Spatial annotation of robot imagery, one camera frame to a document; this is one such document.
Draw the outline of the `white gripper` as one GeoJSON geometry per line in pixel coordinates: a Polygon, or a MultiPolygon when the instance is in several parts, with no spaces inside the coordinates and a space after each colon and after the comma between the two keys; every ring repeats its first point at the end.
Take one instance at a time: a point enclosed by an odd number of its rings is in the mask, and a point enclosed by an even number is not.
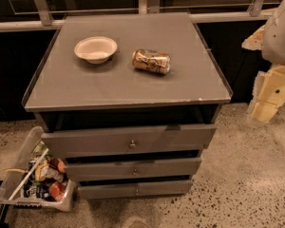
{"type": "Polygon", "coordinates": [[[250,118],[268,123],[285,103],[285,66],[273,65],[263,77],[256,102],[249,105],[250,118]]]}

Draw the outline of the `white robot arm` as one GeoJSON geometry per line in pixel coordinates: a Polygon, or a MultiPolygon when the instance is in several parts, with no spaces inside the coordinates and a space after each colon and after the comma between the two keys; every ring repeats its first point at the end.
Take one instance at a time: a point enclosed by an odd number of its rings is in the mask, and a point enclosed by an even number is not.
{"type": "Polygon", "coordinates": [[[267,72],[260,71],[255,79],[249,118],[268,123],[285,104],[285,0],[275,9],[266,24],[257,29],[241,45],[260,50],[262,58],[271,63],[267,72]]]}

